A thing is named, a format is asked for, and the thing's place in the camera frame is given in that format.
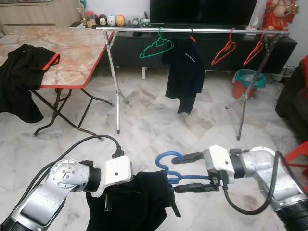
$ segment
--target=television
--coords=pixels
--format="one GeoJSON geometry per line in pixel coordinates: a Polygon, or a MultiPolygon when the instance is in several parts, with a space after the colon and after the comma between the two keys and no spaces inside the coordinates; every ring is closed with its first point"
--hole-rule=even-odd
{"type": "Polygon", "coordinates": [[[257,0],[151,0],[151,23],[247,26],[257,0]]]}

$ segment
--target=black cabinet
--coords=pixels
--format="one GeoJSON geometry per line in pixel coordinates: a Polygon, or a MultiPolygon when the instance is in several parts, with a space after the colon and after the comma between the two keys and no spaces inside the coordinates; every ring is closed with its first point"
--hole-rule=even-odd
{"type": "MultiPolygon", "coordinates": [[[[164,33],[165,38],[182,38],[187,39],[186,33],[164,33]]],[[[215,66],[211,62],[215,55],[225,46],[229,39],[228,34],[194,34],[196,46],[199,55],[203,60],[206,70],[215,71],[237,71],[243,68],[243,63],[249,53],[253,50],[259,41],[260,35],[250,36],[242,34],[233,34],[232,40],[236,42],[236,50],[229,54],[225,59],[215,66]]],[[[133,36],[132,32],[119,32],[111,48],[115,66],[132,66],[132,67],[150,67],[150,68],[167,68],[161,63],[161,56],[157,55],[145,59],[140,59],[139,54],[148,45],[158,39],[157,33],[146,32],[140,37],[133,36]]],[[[290,37],[282,37],[277,42],[266,66],[263,69],[265,73],[280,73],[286,61],[290,57],[297,42],[290,37]]],[[[265,50],[260,52],[245,68],[257,70],[265,50]]],[[[103,55],[105,63],[107,53],[103,55]]]]}

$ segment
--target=wall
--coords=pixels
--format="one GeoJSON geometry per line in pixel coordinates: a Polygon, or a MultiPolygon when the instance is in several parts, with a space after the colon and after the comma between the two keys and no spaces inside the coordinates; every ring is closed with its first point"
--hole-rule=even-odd
{"type": "MultiPolygon", "coordinates": [[[[251,22],[258,17],[258,26],[262,25],[262,16],[267,0],[258,0],[253,12],[251,22]]],[[[290,37],[298,42],[297,47],[293,51],[286,65],[297,66],[299,61],[308,54],[308,0],[298,0],[297,3],[301,7],[301,12],[290,24],[290,37]]],[[[150,14],[150,0],[87,0],[87,8],[94,10],[100,14],[123,14],[128,22],[134,16],[143,17],[143,12],[150,14]]]]}

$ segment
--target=red chair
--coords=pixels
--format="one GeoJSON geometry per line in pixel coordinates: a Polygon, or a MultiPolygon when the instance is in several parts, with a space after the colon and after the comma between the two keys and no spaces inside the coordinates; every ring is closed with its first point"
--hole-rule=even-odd
{"type": "MultiPolygon", "coordinates": [[[[300,155],[308,156],[308,141],[304,142],[299,147],[288,153],[284,158],[288,162],[289,166],[305,168],[302,174],[308,176],[308,165],[290,163],[292,160],[298,158],[300,155]]],[[[305,186],[305,191],[308,193],[308,185],[305,186]]]]}

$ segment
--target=sofa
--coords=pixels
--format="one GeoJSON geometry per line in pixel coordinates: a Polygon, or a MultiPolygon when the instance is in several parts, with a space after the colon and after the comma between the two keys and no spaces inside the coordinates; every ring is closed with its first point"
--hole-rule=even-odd
{"type": "Polygon", "coordinates": [[[302,142],[308,140],[308,55],[286,82],[275,110],[292,124],[302,142]]]}

